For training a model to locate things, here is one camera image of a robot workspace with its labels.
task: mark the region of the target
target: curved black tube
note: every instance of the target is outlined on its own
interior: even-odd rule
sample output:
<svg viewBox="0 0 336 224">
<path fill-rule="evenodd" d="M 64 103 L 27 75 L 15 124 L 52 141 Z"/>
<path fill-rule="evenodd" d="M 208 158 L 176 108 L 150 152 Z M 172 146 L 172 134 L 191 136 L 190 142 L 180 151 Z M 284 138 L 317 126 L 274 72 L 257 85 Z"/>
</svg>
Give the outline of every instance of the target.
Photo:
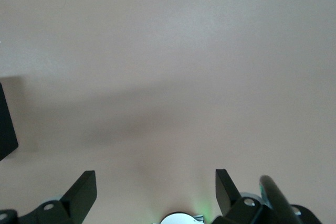
<svg viewBox="0 0 336 224">
<path fill-rule="evenodd" d="M 260 178 L 260 190 L 262 198 L 271 206 L 280 224 L 302 224 L 271 177 L 264 175 Z"/>
</svg>

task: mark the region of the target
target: screw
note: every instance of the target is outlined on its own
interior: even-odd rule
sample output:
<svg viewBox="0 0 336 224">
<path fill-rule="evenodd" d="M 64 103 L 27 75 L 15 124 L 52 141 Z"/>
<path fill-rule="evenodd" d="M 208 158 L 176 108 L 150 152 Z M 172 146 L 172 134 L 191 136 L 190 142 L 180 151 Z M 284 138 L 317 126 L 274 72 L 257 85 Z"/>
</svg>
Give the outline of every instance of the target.
<svg viewBox="0 0 336 224">
<path fill-rule="evenodd" d="M 250 198 L 245 199 L 244 203 L 245 203 L 246 206 L 249 206 L 249 207 L 254 207 L 256 205 L 254 200 L 252 200 Z"/>
<path fill-rule="evenodd" d="M 8 214 L 1 214 L 0 215 L 0 220 L 4 220 L 8 217 Z"/>
<path fill-rule="evenodd" d="M 297 207 L 292 207 L 292 209 L 293 209 L 295 215 L 297 215 L 297 216 L 301 215 L 301 212 Z"/>
<path fill-rule="evenodd" d="M 54 207 L 54 204 L 47 204 L 44 206 L 43 210 L 47 211 Z"/>
</svg>

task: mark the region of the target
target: black object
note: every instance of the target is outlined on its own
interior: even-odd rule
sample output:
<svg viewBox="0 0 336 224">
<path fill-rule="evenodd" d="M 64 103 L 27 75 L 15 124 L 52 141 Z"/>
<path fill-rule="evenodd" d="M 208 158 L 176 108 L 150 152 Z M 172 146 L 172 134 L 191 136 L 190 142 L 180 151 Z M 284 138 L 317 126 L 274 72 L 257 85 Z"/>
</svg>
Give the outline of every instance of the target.
<svg viewBox="0 0 336 224">
<path fill-rule="evenodd" d="M 0 161 L 18 147 L 5 93 L 0 83 Z"/>
<path fill-rule="evenodd" d="M 227 171 L 216 170 L 216 198 L 223 216 L 212 224 L 322 224 L 307 208 L 290 205 L 270 177 L 262 176 L 260 187 L 265 203 L 242 197 Z"/>
<path fill-rule="evenodd" d="M 97 197 L 96 174 L 84 172 L 60 200 L 43 203 L 22 217 L 0 210 L 0 224 L 81 224 Z"/>
</svg>

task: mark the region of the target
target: silver screw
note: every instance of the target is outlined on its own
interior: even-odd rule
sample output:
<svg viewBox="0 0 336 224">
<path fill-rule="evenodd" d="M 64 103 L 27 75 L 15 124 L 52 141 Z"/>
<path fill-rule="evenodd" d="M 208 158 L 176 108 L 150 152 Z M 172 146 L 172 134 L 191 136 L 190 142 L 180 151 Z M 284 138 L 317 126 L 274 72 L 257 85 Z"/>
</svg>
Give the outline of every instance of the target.
<svg viewBox="0 0 336 224">
<path fill-rule="evenodd" d="M 43 210 L 47 211 L 54 207 L 54 204 L 47 204 L 44 206 Z"/>
<path fill-rule="evenodd" d="M 0 220 L 4 220 L 8 217 L 8 214 L 1 214 L 0 215 Z"/>
<path fill-rule="evenodd" d="M 245 199 L 244 203 L 245 203 L 246 206 L 249 206 L 249 207 L 254 207 L 256 205 L 254 200 L 252 200 L 250 198 Z"/>
<path fill-rule="evenodd" d="M 292 209 L 293 209 L 295 215 L 297 215 L 297 216 L 301 215 L 301 212 L 297 207 L 292 207 Z"/>
</svg>

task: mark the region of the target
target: beige tabletop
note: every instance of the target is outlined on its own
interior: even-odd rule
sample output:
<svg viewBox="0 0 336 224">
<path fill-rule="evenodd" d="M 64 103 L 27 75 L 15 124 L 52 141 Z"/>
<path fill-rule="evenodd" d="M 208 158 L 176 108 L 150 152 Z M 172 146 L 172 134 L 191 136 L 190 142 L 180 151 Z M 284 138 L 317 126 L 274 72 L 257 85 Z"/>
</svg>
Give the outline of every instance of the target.
<svg viewBox="0 0 336 224">
<path fill-rule="evenodd" d="M 95 170 L 84 224 L 220 214 L 215 169 L 336 223 L 336 0 L 0 0 L 0 209 Z"/>
</svg>

